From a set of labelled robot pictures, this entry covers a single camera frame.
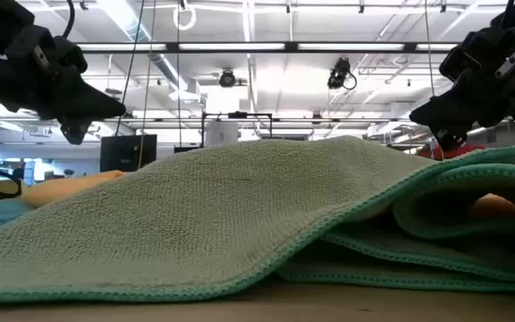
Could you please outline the green microfiber towel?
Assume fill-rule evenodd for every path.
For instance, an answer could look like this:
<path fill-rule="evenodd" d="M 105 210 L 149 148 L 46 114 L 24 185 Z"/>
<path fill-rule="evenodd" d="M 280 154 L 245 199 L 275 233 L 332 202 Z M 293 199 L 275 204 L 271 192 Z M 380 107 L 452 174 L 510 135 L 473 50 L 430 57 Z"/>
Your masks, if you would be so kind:
<path fill-rule="evenodd" d="M 0 302 L 199 301 L 286 281 L 515 292 L 515 147 L 446 161 L 351 137 L 153 162 L 0 226 Z"/>

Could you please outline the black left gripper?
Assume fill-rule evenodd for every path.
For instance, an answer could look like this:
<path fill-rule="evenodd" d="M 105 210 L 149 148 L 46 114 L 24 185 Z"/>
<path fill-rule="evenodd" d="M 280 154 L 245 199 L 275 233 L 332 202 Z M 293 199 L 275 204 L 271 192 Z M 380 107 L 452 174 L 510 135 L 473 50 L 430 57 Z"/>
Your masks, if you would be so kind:
<path fill-rule="evenodd" d="M 35 111 L 40 119 L 67 121 L 61 132 L 72 145 L 80 145 L 91 122 L 121 116 L 124 104 L 88 85 L 68 80 L 55 87 L 59 64 L 41 67 L 32 60 L 15 65 L 0 59 L 0 104 L 11 112 Z"/>

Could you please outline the black computer monitor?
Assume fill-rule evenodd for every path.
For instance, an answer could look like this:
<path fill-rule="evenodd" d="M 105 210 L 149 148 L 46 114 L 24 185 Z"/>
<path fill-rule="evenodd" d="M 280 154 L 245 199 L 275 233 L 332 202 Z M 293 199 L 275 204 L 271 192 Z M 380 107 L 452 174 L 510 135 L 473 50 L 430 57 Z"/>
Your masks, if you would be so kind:
<path fill-rule="evenodd" d="M 100 172 L 134 172 L 156 160 L 156 135 L 104 137 L 100 141 Z"/>

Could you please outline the white box machine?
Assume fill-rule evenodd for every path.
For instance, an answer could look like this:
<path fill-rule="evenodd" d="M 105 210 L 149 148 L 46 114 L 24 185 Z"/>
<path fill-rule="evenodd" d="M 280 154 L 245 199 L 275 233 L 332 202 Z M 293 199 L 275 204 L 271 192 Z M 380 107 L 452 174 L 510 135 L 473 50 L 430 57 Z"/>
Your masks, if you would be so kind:
<path fill-rule="evenodd" d="M 214 120 L 207 123 L 205 133 L 206 147 L 230 145 L 239 139 L 239 128 L 235 122 Z"/>

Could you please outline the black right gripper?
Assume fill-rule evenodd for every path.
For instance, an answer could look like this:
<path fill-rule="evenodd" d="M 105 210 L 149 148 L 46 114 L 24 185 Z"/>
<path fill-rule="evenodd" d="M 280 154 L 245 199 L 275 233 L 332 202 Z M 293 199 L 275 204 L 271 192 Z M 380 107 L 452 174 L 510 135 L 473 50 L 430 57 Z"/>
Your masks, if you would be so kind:
<path fill-rule="evenodd" d="M 430 130 L 442 150 L 453 151 L 467 140 L 466 133 L 447 130 L 493 127 L 503 119 L 515 119 L 515 57 L 467 68 L 467 104 L 450 90 L 432 96 L 414 109 L 409 119 Z"/>

